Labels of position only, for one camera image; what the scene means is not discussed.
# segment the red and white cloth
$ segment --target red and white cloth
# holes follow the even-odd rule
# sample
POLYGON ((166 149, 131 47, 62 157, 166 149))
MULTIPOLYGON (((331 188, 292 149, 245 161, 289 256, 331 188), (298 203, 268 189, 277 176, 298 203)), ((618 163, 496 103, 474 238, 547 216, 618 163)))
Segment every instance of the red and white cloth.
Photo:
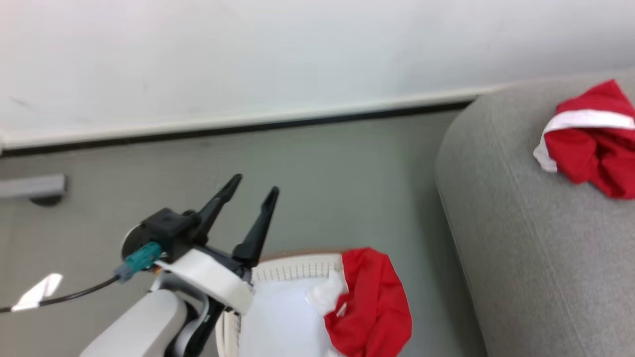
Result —
POLYGON ((397 356, 412 334, 412 318, 390 259, 362 248, 344 252, 342 263, 345 281, 332 271, 329 281, 307 294, 325 314, 333 346, 346 357, 397 356))
POLYGON ((590 181, 607 196, 635 198, 635 109, 615 80, 556 108, 534 157, 574 184, 590 181))

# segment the black cable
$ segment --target black cable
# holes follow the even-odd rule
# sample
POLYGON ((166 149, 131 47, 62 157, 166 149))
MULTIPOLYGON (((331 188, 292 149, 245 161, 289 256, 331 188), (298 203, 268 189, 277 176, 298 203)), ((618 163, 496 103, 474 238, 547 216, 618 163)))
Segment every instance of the black cable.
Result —
MULTIPOLYGON (((48 299, 48 300, 40 301, 39 306, 53 305, 53 304, 58 304, 60 302, 73 300, 73 299, 76 299, 78 297, 82 297, 84 295, 88 295, 90 293, 94 293, 97 290, 103 289, 103 288, 107 287, 108 285, 114 283, 117 280, 119 280, 119 276, 113 276, 112 278, 104 281, 101 284, 97 284, 97 285, 93 286, 92 288, 88 288, 86 290, 82 290, 80 292, 64 295, 64 296, 61 296, 61 297, 56 297, 55 299, 48 299)), ((11 308, 12 308, 12 306, 0 308, 0 314, 1 313, 11 313, 11 312, 13 312, 11 310, 11 308)))

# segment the santa hat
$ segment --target santa hat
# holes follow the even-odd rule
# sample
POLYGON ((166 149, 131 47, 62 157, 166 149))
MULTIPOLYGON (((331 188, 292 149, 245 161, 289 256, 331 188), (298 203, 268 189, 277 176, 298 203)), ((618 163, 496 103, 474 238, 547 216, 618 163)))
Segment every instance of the santa hat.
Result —
POLYGON ((344 252, 342 263, 343 277, 332 271, 307 295, 324 314, 333 346, 346 357, 397 356, 412 334, 412 318, 390 259, 362 248, 344 252))
POLYGON ((607 196, 635 198, 635 109, 615 80, 559 104, 534 157, 575 184, 590 181, 607 196))

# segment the gray fabric upholstery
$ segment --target gray fabric upholstery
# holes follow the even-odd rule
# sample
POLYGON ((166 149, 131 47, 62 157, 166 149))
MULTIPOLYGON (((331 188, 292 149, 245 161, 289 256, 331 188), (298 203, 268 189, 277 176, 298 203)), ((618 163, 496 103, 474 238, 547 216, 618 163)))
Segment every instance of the gray fabric upholstery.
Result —
POLYGON ((483 96, 451 125, 436 175, 490 357, 635 356, 635 201, 543 172, 558 103, 635 71, 483 96))

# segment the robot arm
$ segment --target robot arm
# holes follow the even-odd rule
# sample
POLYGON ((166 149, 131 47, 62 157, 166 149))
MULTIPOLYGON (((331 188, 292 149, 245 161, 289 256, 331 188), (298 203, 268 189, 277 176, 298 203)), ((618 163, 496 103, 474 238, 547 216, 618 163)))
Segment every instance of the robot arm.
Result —
MULTIPOLYGON (((163 208, 128 233, 122 247, 124 261, 130 262, 149 244, 158 244, 161 254, 154 265, 161 270, 150 292, 81 357, 197 357, 224 311, 247 313, 253 296, 251 268, 260 260, 278 188, 271 189, 247 237, 231 254, 206 246, 214 220, 241 178, 235 175, 199 212, 179 215, 163 208), (177 292, 197 300, 200 308, 177 292)), ((118 274, 125 281, 134 270, 118 274)))

